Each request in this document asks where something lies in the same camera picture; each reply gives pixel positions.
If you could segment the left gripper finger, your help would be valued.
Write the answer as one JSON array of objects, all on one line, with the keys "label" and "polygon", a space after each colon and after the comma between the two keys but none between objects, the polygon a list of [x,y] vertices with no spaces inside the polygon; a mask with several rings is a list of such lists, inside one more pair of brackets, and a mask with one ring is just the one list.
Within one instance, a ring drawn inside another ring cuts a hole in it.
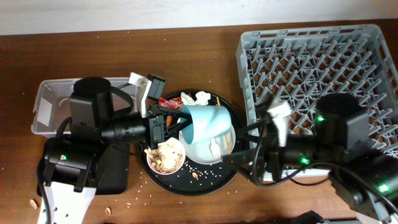
[{"label": "left gripper finger", "polygon": [[186,128],[187,126],[192,124],[192,120],[191,119],[187,119],[185,121],[181,121],[179,123],[173,124],[171,126],[169,126],[168,128],[166,128],[165,131],[165,138],[171,138],[173,136],[175,136],[176,134],[178,134],[181,130],[183,130],[184,128]]},{"label": "left gripper finger", "polygon": [[190,119],[190,114],[182,112],[181,110],[175,110],[161,106],[160,112],[162,116],[174,116],[178,118]]}]

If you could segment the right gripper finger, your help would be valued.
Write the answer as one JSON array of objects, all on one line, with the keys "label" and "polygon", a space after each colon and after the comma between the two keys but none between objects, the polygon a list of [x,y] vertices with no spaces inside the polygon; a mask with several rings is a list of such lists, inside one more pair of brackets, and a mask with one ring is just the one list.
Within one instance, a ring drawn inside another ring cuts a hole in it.
[{"label": "right gripper finger", "polygon": [[255,152],[255,149],[249,149],[245,151],[233,151],[231,154],[222,156],[222,160],[225,163],[249,164],[254,160]]},{"label": "right gripper finger", "polygon": [[261,135],[261,128],[264,127],[264,121],[256,121],[246,127],[238,130],[238,137],[243,139],[258,139]]}]

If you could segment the light blue cup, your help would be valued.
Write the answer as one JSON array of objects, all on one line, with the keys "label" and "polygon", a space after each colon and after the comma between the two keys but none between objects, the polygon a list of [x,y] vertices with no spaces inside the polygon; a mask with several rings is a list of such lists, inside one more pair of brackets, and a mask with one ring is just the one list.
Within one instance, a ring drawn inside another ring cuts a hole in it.
[{"label": "light blue cup", "polygon": [[181,130],[187,144],[196,144],[226,134],[232,126],[231,115],[224,106],[190,105],[184,106],[182,113],[192,119],[192,124]]}]

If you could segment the white plastic fork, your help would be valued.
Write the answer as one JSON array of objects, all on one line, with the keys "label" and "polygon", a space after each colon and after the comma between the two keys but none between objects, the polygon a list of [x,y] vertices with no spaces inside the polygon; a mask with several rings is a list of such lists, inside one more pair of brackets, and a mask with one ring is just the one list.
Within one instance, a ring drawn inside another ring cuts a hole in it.
[{"label": "white plastic fork", "polygon": [[221,158],[220,147],[214,138],[210,139],[210,141],[211,141],[211,143],[210,143],[211,153],[212,153],[214,159],[218,160]]}]

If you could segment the wooden chopstick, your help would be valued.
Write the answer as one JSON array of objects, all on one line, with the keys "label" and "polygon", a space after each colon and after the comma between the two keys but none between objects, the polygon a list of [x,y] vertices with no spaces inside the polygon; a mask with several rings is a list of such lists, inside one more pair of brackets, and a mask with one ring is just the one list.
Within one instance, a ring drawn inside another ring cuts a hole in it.
[{"label": "wooden chopstick", "polygon": [[[220,99],[219,99],[218,96],[216,97],[216,99],[217,99],[218,106],[221,106]],[[224,135],[224,140],[226,142],[226,148],[228,150],[228,154],[231,154],[231,146],[230,146],[230,143],[229,143],[228,133]]]}]

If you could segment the grey plate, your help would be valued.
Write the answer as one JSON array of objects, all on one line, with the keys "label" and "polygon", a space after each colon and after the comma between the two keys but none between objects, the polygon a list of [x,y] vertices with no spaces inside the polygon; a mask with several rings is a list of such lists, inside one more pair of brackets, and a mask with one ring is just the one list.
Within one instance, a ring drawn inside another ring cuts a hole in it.
[{"label": "grey plate", "polygon": [[[230,143],[231,151],[232,151],[234,149],[235,140],[236,140],[236,135],[235,135],[233,124],[231,126],[231,129],[227,133],[228,133],[229,143]],[[178,140],[183,144],[183,146],[185,148],[186,156],[189,159],[191,159],[193,162],[196,162],[199,164],[204,164],[204,165],[211,165],[211,164],[219,163],[222,160],[222,156],[228,154],[228,150],[226,148],[226,142],[224,140],[224,134],[217,136],[214,139],[216,140],[217,144],[219,145],[220,152],[221,152],[221,158],[218,160],[215,160],[211,153],[210,139],[198,142],[196,144],[187,144],[184,141],[181,131],[179,132],[179,135],[178,135]]]}]

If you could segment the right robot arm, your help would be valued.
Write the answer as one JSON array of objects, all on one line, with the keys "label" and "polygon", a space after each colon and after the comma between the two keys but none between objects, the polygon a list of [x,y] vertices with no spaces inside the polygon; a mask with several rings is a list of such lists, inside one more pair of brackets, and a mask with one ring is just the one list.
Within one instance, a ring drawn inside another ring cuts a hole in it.
[{"label": "right robot arm", "polygon": [[258,121],[236,131],[254,147],[223,156],[252,183],[273,187],[307,169],[328,171],[336,194],[361,222],[397,222],[397,159],[371,147],[369,115],[348,93],[315,104],[313,134],[290,134],[289,104],[274,96],[255,106]]}]

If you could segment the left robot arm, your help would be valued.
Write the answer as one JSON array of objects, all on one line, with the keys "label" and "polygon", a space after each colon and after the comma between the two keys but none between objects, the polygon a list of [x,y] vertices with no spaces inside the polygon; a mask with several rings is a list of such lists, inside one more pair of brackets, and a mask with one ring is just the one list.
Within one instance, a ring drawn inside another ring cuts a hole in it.
[{"label": "left robot arm", "polygon": [[127,189],[129,143],[154,149],[192,123],[159,105],[136,111],[134,98],[102,77],[77,80],[69,100],[71,115],[45,142],[37,168],[39,223],[81,223],[95,195]]}]

